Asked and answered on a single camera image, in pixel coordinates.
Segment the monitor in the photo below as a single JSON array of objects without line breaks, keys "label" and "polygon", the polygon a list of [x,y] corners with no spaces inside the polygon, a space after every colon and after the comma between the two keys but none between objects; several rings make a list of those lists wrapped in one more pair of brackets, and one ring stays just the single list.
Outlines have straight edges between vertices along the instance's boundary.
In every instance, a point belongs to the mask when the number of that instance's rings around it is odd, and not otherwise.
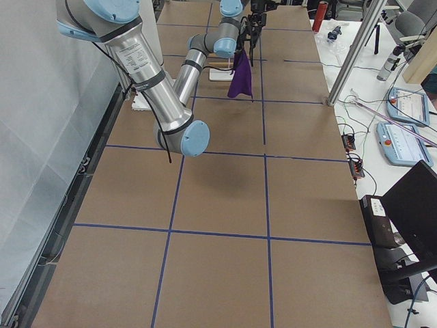
[{"label": "monitor", "polygon": [[428,271],[437,281],[437,174],[419,161],[381,197],[387,216],[419,259],[380,273],[387,283]]}]

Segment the metal frame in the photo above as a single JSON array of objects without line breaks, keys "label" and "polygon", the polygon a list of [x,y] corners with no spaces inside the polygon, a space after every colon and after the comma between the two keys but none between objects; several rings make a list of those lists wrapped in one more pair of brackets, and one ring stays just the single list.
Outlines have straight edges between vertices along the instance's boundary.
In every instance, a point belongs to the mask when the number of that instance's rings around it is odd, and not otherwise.
[{"label": "metal frame", "polygon": [[341,91],[343,90],[350,73],[355,65],[358,56],[363,49],[366,41],[369,39],[376,23],[379,20],[382,9],[384,8],[387,0],[373,0],[369,9],[367,10],[364,20],[361,23],[360,29],[356,34],[356,37],[350,47],[349,53],[346,56],[340,73],[334,82],[333,88],[329,94],[327,104],[328,106],[334,106],[337,102]]}]

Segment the red bottle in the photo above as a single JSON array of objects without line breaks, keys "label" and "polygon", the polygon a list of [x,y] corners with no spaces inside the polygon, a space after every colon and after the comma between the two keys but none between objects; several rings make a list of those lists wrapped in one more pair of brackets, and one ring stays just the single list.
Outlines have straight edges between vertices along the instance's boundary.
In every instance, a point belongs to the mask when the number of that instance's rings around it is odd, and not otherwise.
[{"label": "red bottle", "polygon": [[328,9],[328,3],[326,1],[319,2],[319,6],[317,8],[317,12],[315,13],[315,19],[313,24],[314,32],[318,32],[320,30],[320,25],[322,24],[327,9]]}]

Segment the purple cloth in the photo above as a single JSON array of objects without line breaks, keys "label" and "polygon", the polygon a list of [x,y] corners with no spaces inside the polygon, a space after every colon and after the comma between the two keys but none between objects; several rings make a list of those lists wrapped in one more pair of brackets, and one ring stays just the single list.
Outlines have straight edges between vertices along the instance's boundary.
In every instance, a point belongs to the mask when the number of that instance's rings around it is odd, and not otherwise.
[{"label": "purple cloth", "polygon": [[246,94],[253,99],[251,65],[244,49],[234,56],[234,78],[227,96],[235,98],[239,94]]}]

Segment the white curtain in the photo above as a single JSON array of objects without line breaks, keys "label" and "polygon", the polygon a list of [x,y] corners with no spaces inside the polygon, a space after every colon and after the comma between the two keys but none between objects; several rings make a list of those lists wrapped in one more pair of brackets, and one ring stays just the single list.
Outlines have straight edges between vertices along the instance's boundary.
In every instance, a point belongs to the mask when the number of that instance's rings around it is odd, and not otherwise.
[{"label": "white curtain", "polygon": [[0,314],[116,85],[111,64],[92,44],[58,33],[54,0],[1,0]]}]

